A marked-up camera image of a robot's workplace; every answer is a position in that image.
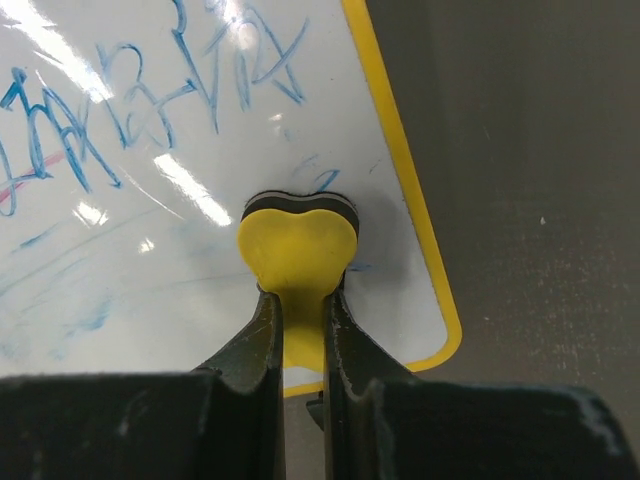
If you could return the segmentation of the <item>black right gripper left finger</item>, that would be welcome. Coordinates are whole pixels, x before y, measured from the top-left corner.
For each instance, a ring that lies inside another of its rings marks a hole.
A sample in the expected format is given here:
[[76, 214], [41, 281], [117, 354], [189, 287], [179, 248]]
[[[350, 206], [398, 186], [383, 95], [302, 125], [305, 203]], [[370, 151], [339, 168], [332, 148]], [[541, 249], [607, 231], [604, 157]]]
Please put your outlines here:
[[198, 386], [194, 479], [282, 479], [284, 315], [260, 291], [251, 320], [190, 378]]

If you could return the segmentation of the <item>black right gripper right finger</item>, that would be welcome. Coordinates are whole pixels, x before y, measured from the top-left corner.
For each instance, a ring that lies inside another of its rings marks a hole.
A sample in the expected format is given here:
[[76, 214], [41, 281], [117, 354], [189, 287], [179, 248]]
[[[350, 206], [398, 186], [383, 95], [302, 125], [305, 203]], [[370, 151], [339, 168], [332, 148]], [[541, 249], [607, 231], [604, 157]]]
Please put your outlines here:
[[323, 431], [328, 479], [394, 479], [395, 433], [383, 413], [385, 394], [417, 378], [354, 320], [345, 293], [323, 304], [324, 379], [307, 410]]

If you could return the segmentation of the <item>yellow bone shaped eraser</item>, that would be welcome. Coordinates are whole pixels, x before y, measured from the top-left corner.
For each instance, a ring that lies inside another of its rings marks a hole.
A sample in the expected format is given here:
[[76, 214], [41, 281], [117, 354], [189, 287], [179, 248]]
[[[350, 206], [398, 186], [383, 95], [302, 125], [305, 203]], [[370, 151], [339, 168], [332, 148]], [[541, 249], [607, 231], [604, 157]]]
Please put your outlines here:
[[356, 207], [335, 192], [268, 190], [247, 202], [237, 244], [259, 288], [280, 301], [285, 367], [323, 370], [325, 299], [341, 285], [358, 238]]

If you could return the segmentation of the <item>yellow framed whiteboard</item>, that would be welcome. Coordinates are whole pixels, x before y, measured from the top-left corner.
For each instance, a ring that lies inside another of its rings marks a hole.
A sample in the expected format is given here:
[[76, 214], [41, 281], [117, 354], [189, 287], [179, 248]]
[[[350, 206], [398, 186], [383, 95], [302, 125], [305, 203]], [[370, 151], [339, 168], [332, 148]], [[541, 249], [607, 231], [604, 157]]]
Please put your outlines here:
[[1, 373], [177, 371], [250, 319], [265, 190], [346, 196], [347, 298], [414, 371], [462, 330], [363, 1], [1, 5]]

